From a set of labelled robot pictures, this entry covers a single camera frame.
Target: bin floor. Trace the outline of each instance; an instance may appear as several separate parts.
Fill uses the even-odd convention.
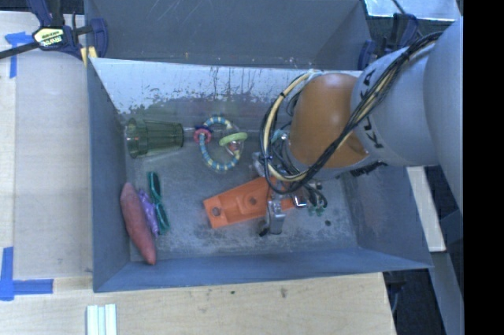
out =
[[[323,182],[328,207],[321,216],[308,209],[290,209],[280,235],[258,235],[261,219],[212,229],[203,201],[257,177],[252,154],[258,140],[247,140],[239,164],[217,173],[203,162],[196,142],[176,150],[138,158],[126,156],[128,180],[148,191],[146,174],[157,172],[170,230],[156,239],[158,259],[217,255],[277,254],[357,246],[343,180]],[[132,261],[141,256],[132,245]]]

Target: toy ring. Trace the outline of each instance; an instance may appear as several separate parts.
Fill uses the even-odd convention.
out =
[[[223,117],[211,117],[203,124],[203,126],[206,126],[209,128],[210,126],[215,125],[215,124],[225,125],[226,129],[234,128],[234,125],[229,120],[227,120],[226,118],[223,118]],[[216,162],[215,160],[213,160],[210,157],[210,154],[208,153],[208,150],[206,149],[206,143],[205,143],[206,134],[204,132],[200,132],[198,134],[198,138],[199,138],[199,149],[202,152],[203,159],[205,160],[206,164],[211,169],[214,169],[216,171],[228,171],[229,169],[236,167],[236,165],[239,162],[240,155],[241,155],[240,150],[237,150],[233,153],[233,158],[230,162],[226,162],[225,164],[222,162]]]

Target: blue tape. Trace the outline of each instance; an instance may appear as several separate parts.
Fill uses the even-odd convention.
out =
[[[52,294],[53,279],[38,279],[34,281],[13,280],[14,248],[3,249],[2,272],[0,273],[0,300],[12,301],[14,296],[27,294]]]
[[[15,32],[13,34],[7,34],[6,40],[10,45],[15,48],[18,45],[24,45],[26,43],[32,43],[33,37],[26,32]],[[17,56],[11,56],[10,58],[10,72],[9,78],[16,77],[17,75]]]

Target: blue clamp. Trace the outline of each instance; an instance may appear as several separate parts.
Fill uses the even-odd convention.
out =
[[[94,36],[92,40],[97,55],[100,58],[105,56],[109,45],[105,20],[93,18],[89,25],[77,28],[74,15],[72,27],[69,27],[65,25],[65,18],[61,13],[61,0],[26,0],[26,3],[39,20],[40,28],[32,34],[32,42],[0,52],[0,59],[39,48],[70,54],[83,61],[83,46],[79,43],[79,35],[90,32]]]

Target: wooden table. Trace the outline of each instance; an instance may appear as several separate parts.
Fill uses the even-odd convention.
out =
[[[16,24],[17,17],[24,24]],[[27,29],[30,22],[34,24],[27,32],[37,27],[34,17],[0,12],[0,50],[9,48],[3,39],[6,33]],[[29,59],[50,56],[37,52]],[[28,57],[18,60],[21,68]],[[9,59],[0,61],[0,116],[0,247],[6,248],[13,246],[15,225],[19,223],[14,219],[16,78],[9,78]],[[91,281],[91,274],[56,277],[51,295],[0,301],[0,333],[85,333],[86,307],[110,303],[117,306],[121,335],[396,333],[380,273],[100,294],[93,293]]]

